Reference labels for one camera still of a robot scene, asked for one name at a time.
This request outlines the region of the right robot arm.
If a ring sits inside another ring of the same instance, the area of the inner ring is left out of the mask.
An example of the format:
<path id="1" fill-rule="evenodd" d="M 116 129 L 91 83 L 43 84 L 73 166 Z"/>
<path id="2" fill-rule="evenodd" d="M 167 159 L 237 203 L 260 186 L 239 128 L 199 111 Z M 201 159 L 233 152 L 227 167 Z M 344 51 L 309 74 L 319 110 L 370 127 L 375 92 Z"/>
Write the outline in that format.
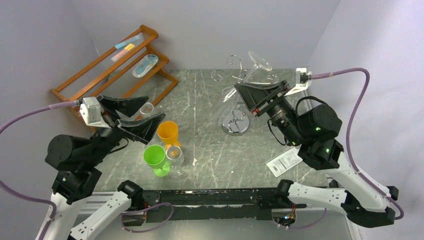
<path id="1" fill-rule="evenodd" d="M 320 101 L 317 107 L 299 114 L 298 107 L 285 97 L 289 91 L 286 81 L 265 85 L 236 83 L 234 87 L 254 116 L 267 114 L 271 124 L 283 134 L 286 145 L 298 147 L 297 154 L 306 165 L 341 185 L 320 188 L 283 179 L 274 190 L 270 207 L 304 204 L 327 208 L 365 228 L 394 224 L 396 213 L 392 206 L 398 189 L 377 183 L 350 162 L 337 141 L 342 121 L 328 104 Z"/>

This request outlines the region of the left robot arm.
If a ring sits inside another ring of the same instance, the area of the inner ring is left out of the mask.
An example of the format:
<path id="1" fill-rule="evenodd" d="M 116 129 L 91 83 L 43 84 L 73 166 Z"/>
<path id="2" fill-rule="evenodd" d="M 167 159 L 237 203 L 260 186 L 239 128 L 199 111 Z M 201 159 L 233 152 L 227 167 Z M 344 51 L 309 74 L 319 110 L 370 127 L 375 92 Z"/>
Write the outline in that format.
<path id="1" fill-rule="evenodd" d="M 165 118 L 155 113 L 140 120 L 123 120 L 120 114 L 133 116 L 148 101 L 147 96 L 114 98 L 103 95 L 83 97 L 69 102 L 79 107 L 84 123 L 96 127 L 89 138 L 60 134 L 47 147 L 45 162 L 57 170 L 47 212 L 38 232 L 40 240 L 88 240 L 125 211 L 147 208 L 143 189 L 136 183 L 122 182 L 109 200 L 79 225 L 75 221 L 93 194 L 101 172 L 97 166 L 121 140 L 148 144 Z"/>

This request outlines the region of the green plastic wine glass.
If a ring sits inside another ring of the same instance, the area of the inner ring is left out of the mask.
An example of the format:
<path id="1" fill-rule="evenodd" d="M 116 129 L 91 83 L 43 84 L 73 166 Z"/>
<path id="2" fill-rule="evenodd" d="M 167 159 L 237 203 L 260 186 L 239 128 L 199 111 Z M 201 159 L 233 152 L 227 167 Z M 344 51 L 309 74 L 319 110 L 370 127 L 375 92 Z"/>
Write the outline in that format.
<path id="1" fill-rule="evenodd" d="M 153 169 L 153 173 L 157 177 L 165 177 L 171 170 L 166 151 L 161 145 L 154 144 L 148 146 L 144 150 L 143 159 Z"/>

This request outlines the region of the clear wine glass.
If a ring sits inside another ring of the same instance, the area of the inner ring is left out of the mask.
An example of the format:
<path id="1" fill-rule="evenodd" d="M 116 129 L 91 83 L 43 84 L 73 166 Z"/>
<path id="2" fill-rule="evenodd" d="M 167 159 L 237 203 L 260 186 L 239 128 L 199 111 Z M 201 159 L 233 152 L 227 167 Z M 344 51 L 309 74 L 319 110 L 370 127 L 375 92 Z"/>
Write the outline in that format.
<path id="1" fill-rule="evenodd" d="M 247 73 L 241 73 L 236 79 L 238 84 L 243 84 L 243 81 L 251 81 L 251 82 L 266 82 L 266 81 L 274 81 L 270 75 L 267 76 L 265 80 L 253 80 L 253 76 L 258 70 L 264 70 L 270 72 L 272 70 L 271 65 L 262 57 L 258 56 L 252 50 L 248 51 L 249 58 L 253 62 L 252 68 L 250 68 Z"/>
<path id="2" fill-rule="evenodd" d="M 168 158 L 168 162 L 172 168 L 173 173 L 177 176 L 181 176 L 183 174 L 181 167 L 185 160 L 182 149 L 179 146 L 171 145 L 166 150 L 166 157 Z"/>

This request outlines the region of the orange plastic wine glass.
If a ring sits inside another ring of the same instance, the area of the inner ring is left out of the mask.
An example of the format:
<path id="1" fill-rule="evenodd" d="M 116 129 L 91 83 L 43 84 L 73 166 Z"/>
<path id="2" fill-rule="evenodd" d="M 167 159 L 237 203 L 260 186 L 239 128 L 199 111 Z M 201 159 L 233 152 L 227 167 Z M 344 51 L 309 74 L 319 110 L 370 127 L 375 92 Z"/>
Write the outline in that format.
<path id="1" fill-rule="evenodd" d="M 157 128 L 157 135 L 161 141 L 165 144 L 165 150 L 168 150 L 171 146 L 181 147 L 181 143 L 178 140 L 179 127 L 173 121 L 164 121 Z"/>

